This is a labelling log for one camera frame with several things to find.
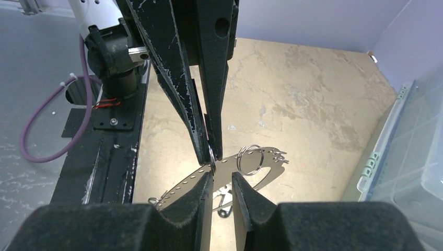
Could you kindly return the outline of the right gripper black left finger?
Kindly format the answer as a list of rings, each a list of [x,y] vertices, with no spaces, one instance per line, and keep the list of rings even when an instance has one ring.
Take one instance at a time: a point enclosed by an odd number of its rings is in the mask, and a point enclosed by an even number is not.
[[[162,211],[151,204],[50,204],[35,210],[9,250],[208,250],[213,174]]]

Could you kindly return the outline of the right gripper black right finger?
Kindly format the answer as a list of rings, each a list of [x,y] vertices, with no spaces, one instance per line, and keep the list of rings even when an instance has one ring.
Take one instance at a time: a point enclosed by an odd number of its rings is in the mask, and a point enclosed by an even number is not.
[[[237,250],[423,250],[407,218],[386,202],[274,204],[232,174]]]

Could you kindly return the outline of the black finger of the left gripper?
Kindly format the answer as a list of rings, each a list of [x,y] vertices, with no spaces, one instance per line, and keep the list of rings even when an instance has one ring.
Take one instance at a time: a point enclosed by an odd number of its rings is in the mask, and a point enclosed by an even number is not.
[[[128,1],[157,79],[184,122],[199,164],[211,160],[195,84],[171,1]]]
[[[209,145],[223,158],[222,107],[228,72],[228,49],[235,1],[196,1],[200,47],[199,70],[206,108]]]

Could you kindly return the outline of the steel perforated key plate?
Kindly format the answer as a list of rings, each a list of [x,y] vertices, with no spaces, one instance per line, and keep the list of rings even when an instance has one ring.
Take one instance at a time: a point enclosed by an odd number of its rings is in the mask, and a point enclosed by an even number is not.
[[[253,176],[262,169],[268,169],[267,174],[253,186],[259,191],[274,181],[285,171],[285,164],[289,160],[285,158],[287,153],[275,147],[261,147],[258,145],[247,145],[230,157],[224,158],[215,163],[216,172],[214,177],[213,192],[231,183],[231,174],[238,172],[243,176]],[[170,204],[184,196],[205,174],[211,171],[210,165],[205,165],[188,175],[185,179],[166,191],[160,198],[151,197],[148,203],[157,209],[163,210]]]

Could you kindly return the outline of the keys with black tag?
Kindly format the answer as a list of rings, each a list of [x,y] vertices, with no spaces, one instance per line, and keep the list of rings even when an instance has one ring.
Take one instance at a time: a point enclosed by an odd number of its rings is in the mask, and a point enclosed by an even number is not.
[[[223,187],[219,188],[215,192],[213,192],[213,199],[220,197],[219,206],[217,208],[217,214],[221,218],[227,218],[232,213],[232,206],[229,206],[228,203],[232,202],[232,189],[230,184],[226,184]]]

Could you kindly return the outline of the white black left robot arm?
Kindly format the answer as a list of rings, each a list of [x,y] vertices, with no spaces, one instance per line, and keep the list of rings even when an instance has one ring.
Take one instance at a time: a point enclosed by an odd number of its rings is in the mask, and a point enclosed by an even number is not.
[[[222,107],[234,54],[238,1],[70,1],[90,69],[126,98],[150,60],[184,122],[198,162],[223,158]]]

